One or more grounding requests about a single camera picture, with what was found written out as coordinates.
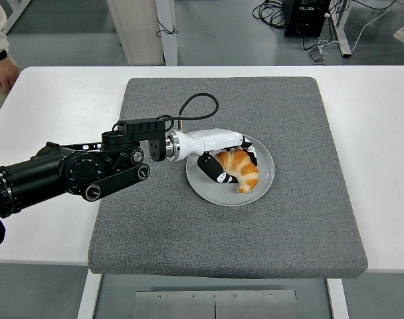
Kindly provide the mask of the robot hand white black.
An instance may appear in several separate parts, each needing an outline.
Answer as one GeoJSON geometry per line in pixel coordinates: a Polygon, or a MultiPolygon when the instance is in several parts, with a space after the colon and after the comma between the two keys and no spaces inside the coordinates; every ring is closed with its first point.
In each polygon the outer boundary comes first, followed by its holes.
{"type": "Polygon", "coordinates": [[[239,193],[252,190],[259,171],[253,143],[244,135],[224,129],[166,134],[166,158],[179,161],[197,156],[197,166],[217,183],[238,183],[239,193]]]}

